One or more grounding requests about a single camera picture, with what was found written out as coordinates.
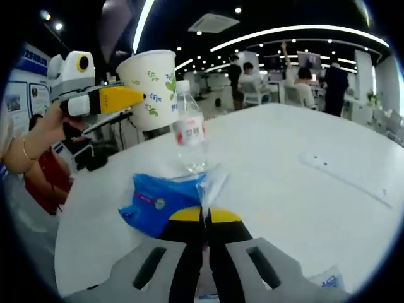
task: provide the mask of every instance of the ceiling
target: ceiling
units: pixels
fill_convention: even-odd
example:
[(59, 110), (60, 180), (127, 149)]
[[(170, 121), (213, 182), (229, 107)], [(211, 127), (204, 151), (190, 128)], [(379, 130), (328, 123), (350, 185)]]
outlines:
[[(142, 7), (144, 1), (129, 0), (134, 17), (121, 35), (116, 47), (117, 51), (128, 53), (132, 51), (133, 37), (140, 15), (139, 8)], [(104, 2), (104, 0), (43, 0), (42, 8), (51, 14), (52, 19), (45, 21), (38, 18), (37, 24), (29, 29), (28, 42), (50, 56), (58, 53), (67, 54), (69, 50), (90, 51), (95, 59), (96, 72), (98, 76), (103, 77), (106, 71), (114, 69), (103, 60), (97, 38), (97, 24), (102, 16)], [(242, 9), (241, 13), (235, 12), (236, 7)], [(206, 13), (234, 18), (239, 20), (239, 23), (220, 33), (196, 35), (195, 32), (189, 32), (188, 28)], [(54, 20), (64, 23), (64, 28), (60, 33), (53, 29)], [(368, 47), (374, 64), (391, 54), (389, 48), (371, 39), (333, 30), (295, 30), (272, 33), (210, 52), (212, 47), (250, 33), (290, 25), (312, 24), (348, 27), (384, 38), (383, 32), (379, 32), (377, 27), (367, 26), (365, 18), (353, 0), (155, 0), (141, 36), (138, 52), (170, 49), (177, 54), (176, 65), (188, 59), (194, 60), (192, 64), (183, 68), (188, 68), (188, 70), (192, 69), (193, 64), (196, 65), (196, 70), (210, 67), (212, 64), (223, 64), (222, 61), (227, 60), (236, 49), (258, 52), (260, 59), (263, 56), (277, 54), (280, 50), (280, 43), (271, 44), (269, 42), (283, 39), (297, 39), (296, 43), (288, 44), (289, 54), (308, 49), (309, 52), (330, 56), (331, 52), (335, 51), (340, 58), (355, 60), (355, 49), (363, 50), (363, 47)], [(328, 39), (333, 39), (333, 43), (329, 44)], [(336, 43), (337, 40), (361, 46)], [(342, 66), (353, 68), (351, 64), (344, 62)]]

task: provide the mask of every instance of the red shirt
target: red shirt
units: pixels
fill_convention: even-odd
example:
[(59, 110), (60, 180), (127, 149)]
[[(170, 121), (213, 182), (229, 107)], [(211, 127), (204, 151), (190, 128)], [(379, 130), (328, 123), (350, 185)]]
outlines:
[[(38, 163), (45, 175), (46, 181), (49, 182), (52, 187), (55, 186), (67, 193), (70, 192), (73, 182), (62, 169), (59, 162), (57, 162), (51, 150), (45, 151), (38, 159)], [(56, 199), (53, 199), (52, 196), (43, 195), (37, 186), (25, 175), (24, 180), (25, 188), (36, 202), (49, 214), (55, 215), (58, 205), (64, 204), (65, 201), (58, 202)]]

